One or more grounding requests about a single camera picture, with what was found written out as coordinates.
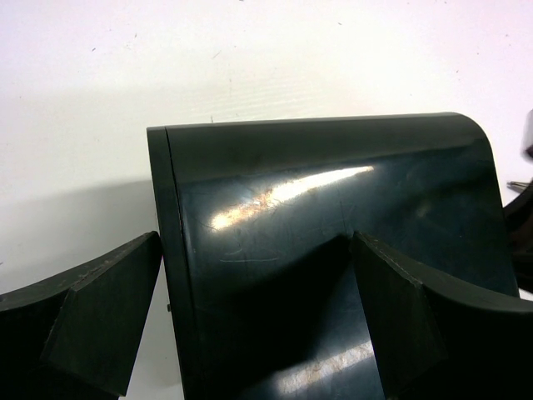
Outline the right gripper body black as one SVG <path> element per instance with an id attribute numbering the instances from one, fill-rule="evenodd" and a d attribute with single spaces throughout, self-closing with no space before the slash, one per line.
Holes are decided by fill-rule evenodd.
<path id="1" fill-rule="evenodd" d="M 524 131 L 523 154 L 530 160 L 533 159 L 533 110 L 531 109 L 526 116 L 526 125 Z"/>

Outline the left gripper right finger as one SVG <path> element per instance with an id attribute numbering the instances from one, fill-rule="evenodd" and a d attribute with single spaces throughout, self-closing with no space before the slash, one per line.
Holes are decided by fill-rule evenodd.
<path id="1" fill-rule="evenodd" d="M 356 283 L 388 399 L 530 399 L 532 303 L 357 232 Z"/>

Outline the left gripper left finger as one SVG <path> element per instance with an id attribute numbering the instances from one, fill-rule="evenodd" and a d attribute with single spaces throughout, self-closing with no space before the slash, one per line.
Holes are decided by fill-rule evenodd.
<path id="1" fill-rule="evenodd" d="M 3 399 L 127 393 L 162 260 L 156 232 L 1 296 Z"/>

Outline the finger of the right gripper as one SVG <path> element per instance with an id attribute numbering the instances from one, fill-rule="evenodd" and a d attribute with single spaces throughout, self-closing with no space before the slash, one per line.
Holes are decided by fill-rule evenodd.
<path id="1" fill-rule="evenodd" d="M 532 190 L 526 189 L 504 207 L 506 230 L 514 252 L 532 251 Z"/>

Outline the black drawer cabinet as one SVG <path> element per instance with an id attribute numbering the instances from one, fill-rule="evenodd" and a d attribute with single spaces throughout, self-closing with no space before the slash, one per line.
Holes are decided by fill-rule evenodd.
<path id="1" fill-rule="evenodd" d="M 517 296 L 491 145 L 459 113 L 150 127 L 187 399 L 380 399 L 364 232 Z"/>

